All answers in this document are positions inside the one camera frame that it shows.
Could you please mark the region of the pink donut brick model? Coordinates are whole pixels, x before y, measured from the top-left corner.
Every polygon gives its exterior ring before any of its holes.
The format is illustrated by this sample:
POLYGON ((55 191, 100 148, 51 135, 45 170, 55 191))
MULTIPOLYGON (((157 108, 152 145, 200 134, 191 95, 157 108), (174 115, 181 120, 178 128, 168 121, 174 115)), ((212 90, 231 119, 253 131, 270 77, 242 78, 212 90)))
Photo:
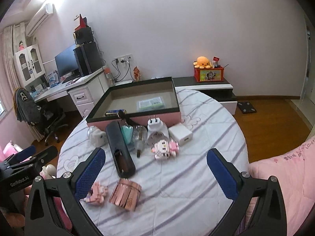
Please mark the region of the pink donut brick model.
POLYGON ((100 182, 94 182, 87 196, 83 199, 87 204, 101 206, 108 195, 108 188, 101 185, 100 182))

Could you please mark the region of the white rabbit night light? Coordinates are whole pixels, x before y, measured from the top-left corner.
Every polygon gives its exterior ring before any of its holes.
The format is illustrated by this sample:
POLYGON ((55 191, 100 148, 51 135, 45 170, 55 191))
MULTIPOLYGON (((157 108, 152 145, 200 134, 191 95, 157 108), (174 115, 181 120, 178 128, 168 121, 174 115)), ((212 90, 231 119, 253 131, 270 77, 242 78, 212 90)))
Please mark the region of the white rabbit night light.
POLYGON ((92 146, 102 147, 108 143, 107 135, 98 127, 90 126, 87 132, 88 139, 92 146))

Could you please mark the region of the rose gold metal cup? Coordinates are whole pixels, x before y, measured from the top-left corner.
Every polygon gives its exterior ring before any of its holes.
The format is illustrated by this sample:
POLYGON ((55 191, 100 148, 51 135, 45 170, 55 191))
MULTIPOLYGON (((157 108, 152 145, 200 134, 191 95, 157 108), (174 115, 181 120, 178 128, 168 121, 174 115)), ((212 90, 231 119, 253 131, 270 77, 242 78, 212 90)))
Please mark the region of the rose gold metal cup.
POLYGON ((138 183, 121 178, 108 202, 127 211, 135 211, 141 191, 142 187, 138 183))

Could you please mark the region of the black remote control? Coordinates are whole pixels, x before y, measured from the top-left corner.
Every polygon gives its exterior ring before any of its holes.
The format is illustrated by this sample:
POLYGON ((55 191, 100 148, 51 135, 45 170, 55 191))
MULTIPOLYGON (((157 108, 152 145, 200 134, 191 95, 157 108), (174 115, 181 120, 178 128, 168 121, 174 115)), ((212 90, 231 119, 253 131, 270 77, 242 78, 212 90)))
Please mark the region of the black remote control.
POLYGON ((136 172, 136 167, 124 141, 119 122, 112 121, 106 126, 105 131, 118 176, 120 178, 132 177, 136 172))

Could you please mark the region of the blue yellow small box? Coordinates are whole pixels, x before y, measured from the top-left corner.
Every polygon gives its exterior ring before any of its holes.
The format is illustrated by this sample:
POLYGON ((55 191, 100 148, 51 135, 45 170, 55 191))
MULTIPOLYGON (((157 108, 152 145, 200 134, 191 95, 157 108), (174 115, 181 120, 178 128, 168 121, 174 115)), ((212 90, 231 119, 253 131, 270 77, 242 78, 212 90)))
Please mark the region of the blue yellow small box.
POLYGON ((109 117, 109 116, 118 116, 119 112, 123 112, 126 113, 127 111, 125 109, 116 109, 116 110, 108 110, 104 113, 105 117, 109 117))

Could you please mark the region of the teal heart plastic case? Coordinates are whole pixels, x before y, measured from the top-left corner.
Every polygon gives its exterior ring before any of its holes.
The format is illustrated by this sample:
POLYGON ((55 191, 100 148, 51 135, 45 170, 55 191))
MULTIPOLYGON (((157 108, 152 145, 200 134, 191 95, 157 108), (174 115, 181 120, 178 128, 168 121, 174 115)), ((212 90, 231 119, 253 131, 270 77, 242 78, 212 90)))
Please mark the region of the teal heart plastic case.
POLYGON ((121 133, 126 145, 129 145, 132 142, 133 127, 130 125, 121 126, 121 133))

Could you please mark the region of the black hair claw clip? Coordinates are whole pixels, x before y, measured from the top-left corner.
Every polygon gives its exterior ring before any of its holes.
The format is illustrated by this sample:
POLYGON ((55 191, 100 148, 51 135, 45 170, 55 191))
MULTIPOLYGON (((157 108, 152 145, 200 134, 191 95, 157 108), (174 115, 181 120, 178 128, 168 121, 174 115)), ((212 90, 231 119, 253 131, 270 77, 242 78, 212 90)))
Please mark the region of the black hair claw clip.
POLYGON ((118 117, 121 120, 124 120, 128 125, 130 125, 132 127, 138 126, 138 123, 136 123, 132 119, 130 119, 130 117, 123 110, 118 111, 118 117))

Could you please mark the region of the clear glass bottle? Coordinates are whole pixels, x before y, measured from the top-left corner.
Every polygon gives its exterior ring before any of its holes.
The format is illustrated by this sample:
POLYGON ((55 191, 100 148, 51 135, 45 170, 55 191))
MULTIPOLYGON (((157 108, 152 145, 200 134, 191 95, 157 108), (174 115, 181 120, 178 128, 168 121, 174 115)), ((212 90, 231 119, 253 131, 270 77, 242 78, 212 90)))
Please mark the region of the clear glass bottle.
POLYGON ((135 126, 133 129, 132 141, 137 151, 137 158, 140 158, 142 151, 146 146, 147 129, 142 125, 135 126))

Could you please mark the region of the white usb charger cube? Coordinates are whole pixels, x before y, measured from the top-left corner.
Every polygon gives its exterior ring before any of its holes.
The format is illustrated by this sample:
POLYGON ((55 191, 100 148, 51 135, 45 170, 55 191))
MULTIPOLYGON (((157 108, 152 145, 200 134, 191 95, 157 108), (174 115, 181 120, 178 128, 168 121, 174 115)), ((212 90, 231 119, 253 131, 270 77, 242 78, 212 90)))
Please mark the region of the white usb charger cube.
POLYGON ((178 143, 179 146, 185 145, 193 138, 193 133, 182 123, 168 128, 169 136, 178 143))

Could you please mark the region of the pink white cat brick figure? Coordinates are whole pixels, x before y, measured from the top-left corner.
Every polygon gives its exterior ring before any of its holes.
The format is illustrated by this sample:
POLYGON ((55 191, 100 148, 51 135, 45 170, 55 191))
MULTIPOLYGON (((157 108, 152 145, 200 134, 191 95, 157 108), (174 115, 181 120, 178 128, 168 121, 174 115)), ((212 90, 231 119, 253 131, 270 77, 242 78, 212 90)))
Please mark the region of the pink white cat brick figure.
POLYGON ((167 160, 170 157, 177 156, 177 153, 179 152, 179 145, 173 140, 160 140, 154 144, 151 151, 154 153, 156 160, 167 160))

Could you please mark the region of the white travel plug adapter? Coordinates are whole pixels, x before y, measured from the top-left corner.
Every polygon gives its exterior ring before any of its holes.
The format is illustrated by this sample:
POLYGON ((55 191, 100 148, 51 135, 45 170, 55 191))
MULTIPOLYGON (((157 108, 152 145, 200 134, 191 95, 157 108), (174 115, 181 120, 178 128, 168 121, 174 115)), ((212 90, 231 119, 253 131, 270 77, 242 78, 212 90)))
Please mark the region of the white travel plug adapter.
POLYGON ((169 140, 169 132, 166 124, 158 117, 150 118, 147 122, 147 140, 149 146, 153 146, 160 140, 169 140))

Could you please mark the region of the black office chair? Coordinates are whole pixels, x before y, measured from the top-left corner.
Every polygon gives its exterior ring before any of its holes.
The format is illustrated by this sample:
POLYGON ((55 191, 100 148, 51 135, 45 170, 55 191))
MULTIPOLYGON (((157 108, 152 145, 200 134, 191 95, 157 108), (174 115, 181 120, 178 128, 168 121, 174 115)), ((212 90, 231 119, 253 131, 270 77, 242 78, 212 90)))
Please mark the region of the black office chair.
POLYGON ((53 136, 57 143, 60 142, 57 131, 68 127, 65 123, 65 112, 57 101, 41 101, 37 104, 41 114, 41 121, 35 123, 35 128, 45 137, 45 146, 49 145, 48 139, 53 136))

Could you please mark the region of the pink quilt right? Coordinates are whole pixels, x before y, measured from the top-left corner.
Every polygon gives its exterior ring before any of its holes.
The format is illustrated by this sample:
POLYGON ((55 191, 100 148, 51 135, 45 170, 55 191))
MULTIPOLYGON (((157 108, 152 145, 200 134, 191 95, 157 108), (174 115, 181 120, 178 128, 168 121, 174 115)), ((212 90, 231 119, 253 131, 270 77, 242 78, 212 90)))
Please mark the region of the pink quilt right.
POLYGON ((253 178, 278 178, 287 216, 287 234, 294 235, 314 205, 314 137, 284 155, 249 164, 253 178))

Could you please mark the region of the white glass door cabinet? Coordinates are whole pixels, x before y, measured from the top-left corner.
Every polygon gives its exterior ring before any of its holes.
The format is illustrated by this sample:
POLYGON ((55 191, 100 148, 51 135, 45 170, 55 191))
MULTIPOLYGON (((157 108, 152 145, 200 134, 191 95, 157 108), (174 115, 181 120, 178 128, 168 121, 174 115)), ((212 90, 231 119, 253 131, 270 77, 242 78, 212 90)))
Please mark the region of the white glass door cabinet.
POLYGON ((14 54, 14 65, 21 87, 25 87, 45 74, 45 68, 37 44, 14 54))

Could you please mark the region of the white desk with drawers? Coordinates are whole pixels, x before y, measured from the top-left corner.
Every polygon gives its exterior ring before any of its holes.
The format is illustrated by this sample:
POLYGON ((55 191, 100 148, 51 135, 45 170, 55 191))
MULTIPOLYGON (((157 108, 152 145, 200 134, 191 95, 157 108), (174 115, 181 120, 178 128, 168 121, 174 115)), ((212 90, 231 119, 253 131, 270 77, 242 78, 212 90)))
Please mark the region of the white desk with drawers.
POLYGON ((38 103, 48 102, 70 96, 80 115, 85 118, 108 89, 107 80, 102 68, 94 73, 79 78, 76 82, 59 84, 35 98, 38 103))

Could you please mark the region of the black computer monitor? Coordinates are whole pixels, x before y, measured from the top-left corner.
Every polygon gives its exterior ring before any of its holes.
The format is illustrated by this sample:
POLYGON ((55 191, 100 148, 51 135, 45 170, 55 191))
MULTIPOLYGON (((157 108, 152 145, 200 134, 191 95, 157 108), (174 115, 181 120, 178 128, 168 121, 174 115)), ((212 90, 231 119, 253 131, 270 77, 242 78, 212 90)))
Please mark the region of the black computer monitor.
POLYGON ((74 49, 76 45, 66 48, 64 51, 55 56, 55 62, 59 77, 66 76, 71 73, 71 76, 79 76, 79 66, 76 61, 74 49))

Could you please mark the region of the pink doll on cabinet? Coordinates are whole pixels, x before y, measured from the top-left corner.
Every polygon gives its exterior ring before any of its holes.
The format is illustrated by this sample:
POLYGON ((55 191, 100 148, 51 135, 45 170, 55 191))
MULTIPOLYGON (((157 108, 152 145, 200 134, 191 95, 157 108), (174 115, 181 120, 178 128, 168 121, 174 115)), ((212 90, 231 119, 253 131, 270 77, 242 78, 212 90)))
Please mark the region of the pink doll on cabinet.
POLYGON ((23 44, 23 41, 20 41, 19 42, 19 50, 23 50, 25 47, 24 47, 24 44, 23 44))

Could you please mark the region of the black bathroom scale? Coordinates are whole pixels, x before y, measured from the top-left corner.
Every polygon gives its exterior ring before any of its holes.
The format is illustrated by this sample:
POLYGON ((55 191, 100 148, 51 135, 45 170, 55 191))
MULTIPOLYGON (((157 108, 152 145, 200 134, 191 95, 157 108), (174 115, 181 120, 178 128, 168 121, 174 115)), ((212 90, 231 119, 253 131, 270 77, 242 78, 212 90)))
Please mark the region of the black bathroom scale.
POLYGON ((257 110, 253 107, 253 105, 249 101, 238 102, 237 106, 243 114, 249 114, 249 113, 256 113, 257 112, 257 110))

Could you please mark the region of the white striped quilted tablecloth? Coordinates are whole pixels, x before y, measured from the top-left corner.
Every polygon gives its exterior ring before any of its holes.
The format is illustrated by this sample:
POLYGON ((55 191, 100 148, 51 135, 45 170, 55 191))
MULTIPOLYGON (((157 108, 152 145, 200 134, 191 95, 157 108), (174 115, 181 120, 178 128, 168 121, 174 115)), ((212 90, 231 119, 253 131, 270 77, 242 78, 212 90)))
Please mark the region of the white striped quilted tablecloth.
POLYGON ((216 148, 239 171, 248 169, 245 137, 234 117, 216 100, 190 90, 177 91, 183 124, 193 138, 178 156, 157 161, 150 148, 140 156, 132 180, 142 187, 137 207, 127 211, 109 202, 83 204, 104 235, 209 235, 231 201, 210 171, 206 155, 216 148))

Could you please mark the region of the black computer tower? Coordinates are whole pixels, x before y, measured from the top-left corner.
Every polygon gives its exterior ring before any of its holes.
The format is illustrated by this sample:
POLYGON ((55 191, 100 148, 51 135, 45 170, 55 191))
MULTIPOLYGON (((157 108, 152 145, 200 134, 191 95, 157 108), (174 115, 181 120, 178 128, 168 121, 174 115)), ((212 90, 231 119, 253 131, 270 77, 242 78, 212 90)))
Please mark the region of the black computer tower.
POLYGON ((73 49, 81 76, 94 73, 102 67, 102 60, 95 42, 82 44, 73 49))

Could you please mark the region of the orange cap water bottle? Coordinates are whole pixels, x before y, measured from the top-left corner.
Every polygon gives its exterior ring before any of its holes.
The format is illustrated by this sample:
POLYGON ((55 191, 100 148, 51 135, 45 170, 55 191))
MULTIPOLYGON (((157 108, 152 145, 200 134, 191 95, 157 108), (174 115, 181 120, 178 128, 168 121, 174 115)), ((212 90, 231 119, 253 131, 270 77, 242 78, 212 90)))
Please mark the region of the orange cap water bottle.
POLYGON ((114 79, 113 74, 111 73, 111 70, 108 66, 104 67, 104 73, 105 73, 105 77, 108 81, 108 85, 114 86, 115 85, 115 79, 114 79))

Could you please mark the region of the white air conditioner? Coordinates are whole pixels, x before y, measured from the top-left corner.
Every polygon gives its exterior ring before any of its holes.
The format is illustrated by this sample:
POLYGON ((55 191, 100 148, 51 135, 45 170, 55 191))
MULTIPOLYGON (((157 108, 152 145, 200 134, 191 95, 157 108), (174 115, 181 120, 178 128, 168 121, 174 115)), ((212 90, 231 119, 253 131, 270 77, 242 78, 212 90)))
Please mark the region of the white air conditioner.
POLYGON ((46 3, 43 5, 36 14, 31 18, 26 26, 26 36, 30 37, 38 29, 38 27, 49 17, 54 14, 54 5, 52 3, 46 3))

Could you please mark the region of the black speaker on tower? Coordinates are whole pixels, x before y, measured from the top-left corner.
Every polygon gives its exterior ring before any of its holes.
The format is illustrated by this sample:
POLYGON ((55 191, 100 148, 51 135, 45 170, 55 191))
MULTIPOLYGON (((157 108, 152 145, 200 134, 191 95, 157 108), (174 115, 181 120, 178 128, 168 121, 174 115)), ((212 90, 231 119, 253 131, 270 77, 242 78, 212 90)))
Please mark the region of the black speaker on tower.
POLYGON ((92 29, 90 27, 85 27, 74 31, 74 40, 77 45, 94 42, 92 29))

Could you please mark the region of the pink and black storage box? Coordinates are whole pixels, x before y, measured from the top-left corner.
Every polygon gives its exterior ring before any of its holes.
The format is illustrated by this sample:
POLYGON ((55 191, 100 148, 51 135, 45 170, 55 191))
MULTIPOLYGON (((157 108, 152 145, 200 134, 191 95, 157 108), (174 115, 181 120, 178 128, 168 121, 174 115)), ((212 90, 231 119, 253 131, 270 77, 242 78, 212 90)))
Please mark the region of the pink and black storage box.
POLYGON ((179 102, 172 77, 143 80, 110 87, 86 117, 86 124, 104 130, 112 121, 122 120, 118 116, 105 117, 108 110, 125 109, 134 122, 146 126, 150 118, 160 118, 168 127, 182 121, 179 102), (138 111, 137 103, 154 97, 162 97, 165 108, 138 111))

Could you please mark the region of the red paper bag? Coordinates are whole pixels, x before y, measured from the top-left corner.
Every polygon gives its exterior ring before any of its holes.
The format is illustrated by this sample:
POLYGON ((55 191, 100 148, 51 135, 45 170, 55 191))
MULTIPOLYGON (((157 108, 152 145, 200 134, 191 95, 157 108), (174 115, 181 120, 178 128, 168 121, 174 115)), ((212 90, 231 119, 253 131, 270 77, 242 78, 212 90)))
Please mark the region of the red paper bag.
POLYGON ((75 28, 75 31, 78 31, 82 28, 86 28, 87 25, 86 25, 86 22, 85 20, 82 18, 81 14, 79 15, 79 25, 75 28))

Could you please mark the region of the red cartoon storage box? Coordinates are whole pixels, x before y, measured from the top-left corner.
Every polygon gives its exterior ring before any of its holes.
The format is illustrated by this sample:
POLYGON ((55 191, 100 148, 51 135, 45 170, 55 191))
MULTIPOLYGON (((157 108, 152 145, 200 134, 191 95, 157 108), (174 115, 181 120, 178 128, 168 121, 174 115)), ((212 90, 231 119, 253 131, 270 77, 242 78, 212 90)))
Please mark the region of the red cartoon storage box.
POLYGON ((198 83, 200 82, 223 82, 224 68, 210 68, 210 69, 194 69, 194 78, 198 83))

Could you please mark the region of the orange octopus plush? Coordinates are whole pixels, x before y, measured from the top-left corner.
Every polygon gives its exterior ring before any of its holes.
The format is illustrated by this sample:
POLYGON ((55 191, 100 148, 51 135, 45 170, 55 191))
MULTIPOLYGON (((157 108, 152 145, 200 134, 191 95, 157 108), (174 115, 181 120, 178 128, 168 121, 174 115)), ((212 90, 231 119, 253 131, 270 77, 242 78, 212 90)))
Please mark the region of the orange octopus plush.
POLYGON ((193 66, 196 69, 211 69, 211 68, 213 68, 212 63, 205 56, 198 57, 197 60, 193 62, 193 66))

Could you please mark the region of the wall power outlet strip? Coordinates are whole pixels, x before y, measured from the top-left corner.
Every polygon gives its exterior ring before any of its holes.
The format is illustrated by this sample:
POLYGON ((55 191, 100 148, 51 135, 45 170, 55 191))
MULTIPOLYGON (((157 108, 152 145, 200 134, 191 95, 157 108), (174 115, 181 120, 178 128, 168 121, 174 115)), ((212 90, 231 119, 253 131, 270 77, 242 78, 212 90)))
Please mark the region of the wall power outlet strip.
POLYGON ((122 55, 118 56, 114 59, 114 61, 118 63, 125 63, 125 62, 130 62, 133 60, 133 55, 132 54, 127 54, 127 55, 122 55))

